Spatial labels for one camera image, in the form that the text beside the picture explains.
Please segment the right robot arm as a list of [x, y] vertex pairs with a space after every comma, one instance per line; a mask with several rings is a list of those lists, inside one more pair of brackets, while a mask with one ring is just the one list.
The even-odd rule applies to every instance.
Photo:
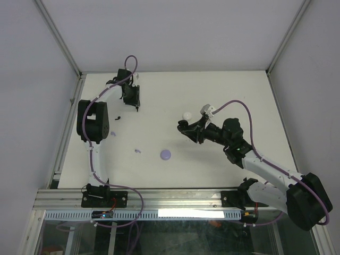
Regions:
[[229, 205], [241, 210], [256, 203], [268, 205], [287, 214], [304, 231], [328, 223], [333, 205], [318, 176], [301, 175], [261, 157], [244, 139], [238, 119], [228, 118], [222, 127], [218, 127], [208, 123], [208, 117], [203, 116], [193, 124], [180, 120], [177, 129], [195, 143], [209, 140], [223, 146], [223, 152], [232, 164], [268, 182], [245, 178], [237, 190], [226, 197]]

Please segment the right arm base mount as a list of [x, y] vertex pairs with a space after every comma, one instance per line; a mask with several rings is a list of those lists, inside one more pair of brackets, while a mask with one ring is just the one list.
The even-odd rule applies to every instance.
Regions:
[[247, 194], [251, 184], [257, 183], [258, 180], [254, 178], [245, 178], [243, 182], [234, 190], [223, 190], [220, 192], [220, 199], [222, 207], [236, 207], [241, 210], [246, 210], [247, 207], [255, 207], [256, 202], [251, 200]]

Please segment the white earbud case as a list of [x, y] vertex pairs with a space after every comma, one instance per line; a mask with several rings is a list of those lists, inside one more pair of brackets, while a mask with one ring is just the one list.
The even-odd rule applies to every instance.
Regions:
[[182, 114], [182, 118], [183, 120], [186, 120], [186, 121], [190, 121], [192, 119], [192, 113], [190, 112], [184, 112]]

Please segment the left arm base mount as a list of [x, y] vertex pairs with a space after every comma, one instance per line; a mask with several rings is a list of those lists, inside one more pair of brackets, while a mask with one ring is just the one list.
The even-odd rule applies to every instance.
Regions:
[[128, 192], [111, 190], [108, 186], [87, 184], [81, 189], [82, 208], [126, 208]]

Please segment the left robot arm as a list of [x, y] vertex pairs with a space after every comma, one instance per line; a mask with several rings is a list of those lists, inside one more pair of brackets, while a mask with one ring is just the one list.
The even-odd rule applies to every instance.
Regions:
[[109, 177], [102, 156], [103, 141], [110, 134], [109, 99], [122, 100], [124, 104], [140, 108], [140, 86], [134, 84], [134, 73], [119, 69], [113, 79], [105, 84], [104, 90], [92, 100], [80, 100], [76, 118], [76, 132], [85, 143], [89, 155], [88, 186], [109, 186]]

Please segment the black earbud case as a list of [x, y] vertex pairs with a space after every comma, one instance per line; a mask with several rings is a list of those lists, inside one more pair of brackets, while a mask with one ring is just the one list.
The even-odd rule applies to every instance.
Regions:
[[189, 123], [187, 120], [180, 120], [178, 121], [178, 126], [177, 126], [177, 129], [180, 131], [180, 132], [185, 132], [189, 127]]

